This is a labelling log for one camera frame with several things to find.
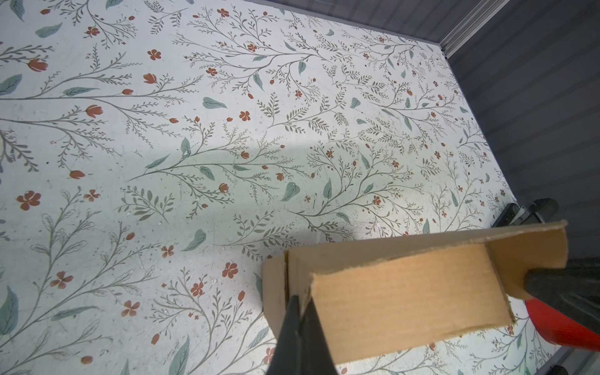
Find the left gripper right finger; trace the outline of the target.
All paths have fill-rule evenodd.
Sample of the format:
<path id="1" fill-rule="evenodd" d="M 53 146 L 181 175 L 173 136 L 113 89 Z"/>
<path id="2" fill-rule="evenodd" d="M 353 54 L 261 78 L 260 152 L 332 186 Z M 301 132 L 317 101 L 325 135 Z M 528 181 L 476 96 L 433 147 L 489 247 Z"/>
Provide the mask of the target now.
<path id="1" fill-rule="evenodd" d="M 302 317 L 299 336 L 300 374 L 337 375 L 313 299 Z"/>

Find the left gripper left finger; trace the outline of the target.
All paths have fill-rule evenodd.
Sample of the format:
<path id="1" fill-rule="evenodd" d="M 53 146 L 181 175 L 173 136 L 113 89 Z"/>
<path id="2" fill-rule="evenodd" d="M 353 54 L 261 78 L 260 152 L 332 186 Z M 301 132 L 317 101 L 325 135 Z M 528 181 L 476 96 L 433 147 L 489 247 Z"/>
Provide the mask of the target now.
<path id="1" fill-rule="evenodd" d="M 298 375 L 301 373 L 301 315 L 297 295 L 289 300 L 277 346 L 267 375 Z"/>

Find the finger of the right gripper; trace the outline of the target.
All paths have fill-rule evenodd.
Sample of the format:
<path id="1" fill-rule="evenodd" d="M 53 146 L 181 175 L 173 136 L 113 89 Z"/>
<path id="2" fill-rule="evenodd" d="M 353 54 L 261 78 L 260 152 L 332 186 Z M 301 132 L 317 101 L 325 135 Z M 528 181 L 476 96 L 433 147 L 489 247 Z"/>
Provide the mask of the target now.
<path id="1" fill-rule="evenodd" d="M 531 296 L 576 323 L 599 333 L 599 258 L 572 259 L 563 269 L 529 270 Z"/>

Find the brown cardboard box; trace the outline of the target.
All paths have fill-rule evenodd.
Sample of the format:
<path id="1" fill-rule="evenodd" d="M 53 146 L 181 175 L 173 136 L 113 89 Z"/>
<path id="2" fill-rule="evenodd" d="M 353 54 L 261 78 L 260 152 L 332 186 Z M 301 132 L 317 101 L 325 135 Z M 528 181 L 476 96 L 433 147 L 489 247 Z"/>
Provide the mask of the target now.
<path id="1" fill-rule="evenodd" d="M 267 322 L 314 303 L 335 364 L 514 323 L 529 270 L 567 264 L 566 223 L 450 231 L 293 248 L 262 265 Z"/>

